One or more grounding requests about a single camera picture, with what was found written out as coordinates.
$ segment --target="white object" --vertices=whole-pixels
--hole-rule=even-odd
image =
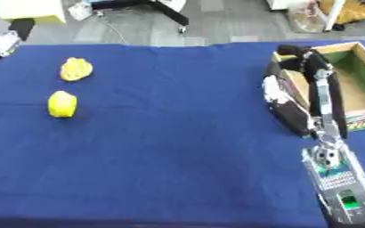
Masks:
[[[69,8],[70,15],[78,21],[89,18],[93,15],[91,5],[86,2],[76,3]]]
[[[34,18],[36,23],[66,23],[61,0],[0,0],[0,18]]]

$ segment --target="floor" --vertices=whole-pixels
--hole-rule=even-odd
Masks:
[[[76,1],[62,2],[67,9]],[[178,26],[161,13],[135,7],[81,22],[67,14],[65,25],[36,27],[28,44],[193,46],[294,39],[365,39],[365,21],[348,26],[344,32],[295,33],[286,14],[270,12],[265,0],[188,0],[182,13],[191,19],[189,30],[183,35],[179,35]],[[0,33],[6,26],[7,23],[0,21]]]

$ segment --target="open box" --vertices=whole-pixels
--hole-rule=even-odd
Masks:
[[[348,129],[365,129],[365,46],[359,42],[313,47],[333,64],[342,88]],[[274,53],[272,61],[284,61],[295,56]],[[308,84],[301,73],[282,70],[281,84],[298,103],[308,109]]]

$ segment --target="blue tablecloth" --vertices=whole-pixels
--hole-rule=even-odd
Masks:
[[[0,61],[0,217],[322,227],[312,141],[265,108],[276,46],[21,47]],[[93,75],[60,80],[68,57]],[[74,118],[47,114],[57,90]],[[348,143],[365,167],[365,131]]]

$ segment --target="green light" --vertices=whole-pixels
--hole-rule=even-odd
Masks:
[[[350,191],[350,190],[342,191],[342,192],[340,192],[339,196],[346,209],[353,209],[353,208],[357,208],[359,206],[359,203],[358,203],[357,199],[354,197],[352,191]]]

